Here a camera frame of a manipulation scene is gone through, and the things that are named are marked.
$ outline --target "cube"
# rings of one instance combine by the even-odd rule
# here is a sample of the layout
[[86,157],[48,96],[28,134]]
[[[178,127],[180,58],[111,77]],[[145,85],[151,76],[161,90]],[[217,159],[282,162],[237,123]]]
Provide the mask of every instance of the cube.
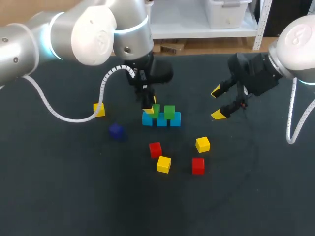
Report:
[[160,105],[159,104],[153,104],[152,106],[154,114],[149,114],[149,117],[153,119],[157,119],[159,115]]
[[175,106],[164,106],[164,118],[175,119]]
[[205,160],[203,158],[192,159],[192,174],[193,175],[205,174]]
[[168,174],[171,167],[171,158],[160,156],[157,162],[157,171]]
[[157,127],[167,127],[167,120],[164,118],[164,113],[161,112],[157,118]]
[[179,127],[181,126],[181,113],[175,112],[175,118],[171,119],[171,126]]
[[196,148],[199,153],[210,151],[210,142],[207,137],[196,139]]
[[153,126],[153,119],[145,112],[142,113],[142,125]]
[[[96,112],[98,107],[98,103],[93,104],[93,111]],[[96,117],[104,117],[105,116],[105,107],[104,107],[104,103],[102,103],[101,109],[99,111],[99,113],[96,115]]]
[[109,127],[109,133],[116,140],[123,140],[125,137],[125,129],[117,123]]
[[148,108],[148,109],[143,109],[143,111],[147,114],[153,114],[154,113],[154,110],[153,110],[153,107],[151,108]]
[[160,142],[150,143],[149,148],[152,159],[162,156],[162,147]]

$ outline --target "black mat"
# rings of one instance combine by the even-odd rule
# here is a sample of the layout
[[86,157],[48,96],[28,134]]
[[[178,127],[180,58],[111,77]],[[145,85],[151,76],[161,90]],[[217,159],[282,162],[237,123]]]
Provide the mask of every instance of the black mat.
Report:
[[[250,100],[244,113],[214,121],[235,97],[211,91],[229,77],[228,55],[169,57],[175,77],[155,86],[158,103],[176,105],[182,127],[141,124],[140,104],[123,72],[105,90],[106,118],[69,124],[52,116],[19,79],[0,91],[0,236],[309,236],[315,232],[314,115],[296,144],[285,141],[291,81]],[[55,110],[91,114],[100,81],[120,64],[56,61],[33,77]],[[294,126],[313,94],[298,84]],[[113,141],[108,126],[126,128]],[[210,153],[195,139],[208,136]],[[170,174],[156,172],[148,143],[161,141]],[[205,176],[191,159],[204,157]]]

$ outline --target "green cube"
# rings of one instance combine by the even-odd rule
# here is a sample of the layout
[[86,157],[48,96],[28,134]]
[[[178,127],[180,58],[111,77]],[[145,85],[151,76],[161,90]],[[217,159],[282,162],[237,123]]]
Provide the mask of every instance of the green cube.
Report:
[[175,119],[175,106],[164,106],[164,119]]
[[153,119],[157,119],[158,115],[159,115],[160,105],[159,104],[153,104],[152,107],[153,107],[154,114],[149,114],[149,117],[151,117]]

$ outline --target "white cable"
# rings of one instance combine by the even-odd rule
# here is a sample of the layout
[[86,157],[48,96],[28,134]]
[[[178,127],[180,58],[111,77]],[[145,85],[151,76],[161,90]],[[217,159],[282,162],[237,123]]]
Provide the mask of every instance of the white cable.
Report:
[[297,79],[293,79],[293,84],[292,84],[292,93],[291,93],[291,100],[290,100],[290,107],[289,107],[289,115],[287,119],[287,127],[286,127],[286,140],[289,144],[295,143],[295,140],[297,139],[297,136],[299,135],[304,122],[306,121],[307,117],[315,107],[315,100],[311,102],[311,104],[308,106],[308,108],[305,110],[303,113],[299,123],[297,124],[295,131],[293,133],[292,138],[290,138],[290,132],[291,132],[291,122],[292,122],[292,114],[293,114],[293,105],[294,105],[294,98],[295,98],[295,92],[296,92],[296,83]]
[[51,106],[50,104],[48,103],[43,91],[41,90],[40,86],[38,85],[38,83],[36,83],[36,81],[29,75],[25,75],[23,76],[23,78],[25,78],[26,80],[28,80],[34,87],[35,89],[37,90],[37,92],[39,93],[39,96],[40,98],[43,100],[45,106],[47,107],[47,109],[50,111],[51,114],[53,114],[55,117],[57,117],[58,119],[61,119],[63,121],[66,121],[66,122],[71,122],[71,123],[84,123],[84,122],[87,122],[87,121],[90,121],[92,119],[94,119],[97,114],[99,113],[100,109],[101,109],[101,106],[102,106],[102,103],[103,103],[103,97],[104,97],[104,89],[105,89],[105,84],[106,84],[106,81],[107,79],[113,74],[115,73],[116,71],[118,70],[126,70],[129,72],[130,76],[131,77],[135,77],[135,74],[134,74],[134,71],[129,67],[129,66],[126,66],[126,65],[119,65],[119,66],[116,66],[114,68],[112,68],[109,72],[107,72],[107,74],[105,75],[102,83],[101,83],[101,86],[100,86],[100,92],[99,92],[99,100],[98,100],[98,106],[97,106],[97,110],[94,112],[93,115],[85,118],[85,119],[69,119],[69,118],[66,118],[66,117],[63,117],[61,115],[59,115]]

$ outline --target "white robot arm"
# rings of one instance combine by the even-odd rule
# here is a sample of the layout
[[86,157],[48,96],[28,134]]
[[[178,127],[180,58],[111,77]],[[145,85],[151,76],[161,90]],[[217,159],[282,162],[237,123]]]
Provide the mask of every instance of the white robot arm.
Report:
[[315,85],[315,15],[288,25],[269,47],[270,59],[280,74]]
[[24,24],[0,28],[0,86],[29,78],[50,60],[100,65],[114,49],[125,65],[107,76],[126,69],[142,109],[150,110],[155,95],[150,85],[168,82],[173,70],[169,62],[154,59],[146,4],[152,0],[83,0],[68,12],[40,12]]
[[278,85],[282,77],[293,79],[292,97],[289,107],[286,139],[295,142],[306,118],[315,107],[315,100],[302,115],[292,138],[290,137],[291,118],[297,78],[315,92],[315,16],[305,16],[288,25],[279,39],[269,47],[269,54],[259,54],[247,59],[242,54],[233,55],[228,66],[231,78],[221,82],[212,92],[217,98],[237,85],[237,97],[229,105],[222,106],[212,113],[214,119],[229,118],[232,113],[248,106],[249,96],[260,96]]

